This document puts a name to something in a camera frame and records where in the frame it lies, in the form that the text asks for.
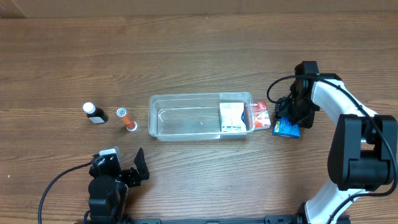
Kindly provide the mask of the blue medicine box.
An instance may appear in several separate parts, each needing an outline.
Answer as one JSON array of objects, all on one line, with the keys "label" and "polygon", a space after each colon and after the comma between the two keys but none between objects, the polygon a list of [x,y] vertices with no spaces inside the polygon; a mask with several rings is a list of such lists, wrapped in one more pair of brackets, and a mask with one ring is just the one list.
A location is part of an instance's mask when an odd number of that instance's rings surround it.
[{"label": "blue medicine box", "polygon": [[288,118],[281,117],[276,119],[272,133],[278,136],[298,139],[300,137],[300,128],[297,124],[292,124]]}]

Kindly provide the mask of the orange tablet tube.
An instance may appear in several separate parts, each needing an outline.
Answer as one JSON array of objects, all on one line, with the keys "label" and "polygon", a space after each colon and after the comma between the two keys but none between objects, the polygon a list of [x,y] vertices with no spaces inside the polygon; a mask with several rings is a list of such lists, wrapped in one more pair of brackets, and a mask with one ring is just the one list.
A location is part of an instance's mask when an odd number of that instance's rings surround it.
[{"label": "orange tablet tube", "polygon": [[133,121],[125,108],[118,108],[116,111],[116,115],[121,119],[124,123],[126,129],[130,132],[133,132],[137,129],[137,123]]}]

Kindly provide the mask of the red medicine box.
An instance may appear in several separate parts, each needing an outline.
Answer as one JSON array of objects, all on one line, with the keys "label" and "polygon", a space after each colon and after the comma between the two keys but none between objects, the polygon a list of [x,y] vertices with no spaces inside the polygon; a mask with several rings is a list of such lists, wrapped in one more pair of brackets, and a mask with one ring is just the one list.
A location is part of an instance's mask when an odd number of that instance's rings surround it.
[{"label": "red medicine box", "polygon": [[271,119],[267,110],[265,101],[257,101],[253,103],[255,130],[268,129],[271,127]]}]

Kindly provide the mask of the white medicine box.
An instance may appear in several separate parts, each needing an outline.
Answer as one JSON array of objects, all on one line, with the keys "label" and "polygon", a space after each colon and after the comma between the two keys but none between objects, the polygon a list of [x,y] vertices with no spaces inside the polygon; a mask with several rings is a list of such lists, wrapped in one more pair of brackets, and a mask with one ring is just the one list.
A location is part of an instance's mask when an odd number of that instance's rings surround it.
[{"label": "white medicine box", "polygon": [[220,103],[220,121],[222,133],[246,132],[244,103]]}]

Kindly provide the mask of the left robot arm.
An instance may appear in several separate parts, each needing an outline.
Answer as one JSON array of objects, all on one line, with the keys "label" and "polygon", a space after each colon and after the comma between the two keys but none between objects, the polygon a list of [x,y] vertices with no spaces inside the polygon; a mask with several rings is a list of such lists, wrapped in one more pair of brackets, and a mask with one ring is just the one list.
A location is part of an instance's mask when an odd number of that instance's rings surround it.
[{"label": "left robot arm", "polygon": [[129,189],[138,187],[150,177],[143,148],[134,158],[134,167],[123,170],[118,147],[111,147],[93,156],[89,174],[93,180],[88,186],[90,223],[133,223],[124,213]]}]

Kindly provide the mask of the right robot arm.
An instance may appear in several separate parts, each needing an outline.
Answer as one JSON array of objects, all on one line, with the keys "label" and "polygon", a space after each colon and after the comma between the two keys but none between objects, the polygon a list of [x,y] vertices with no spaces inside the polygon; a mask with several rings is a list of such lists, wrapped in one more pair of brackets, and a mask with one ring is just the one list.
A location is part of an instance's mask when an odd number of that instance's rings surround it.
[{"label": "right robot arm", "polygon": [[323,110],[335,125],[328,180],[294,215],[267,215],[265,223],[350,223],[344,212],[360,197],[385,197],[397,187],[397,120],[358,101],[335,73],[315,61],[294,68],[290,94],[275,101],[275,118],[311,128]]}]

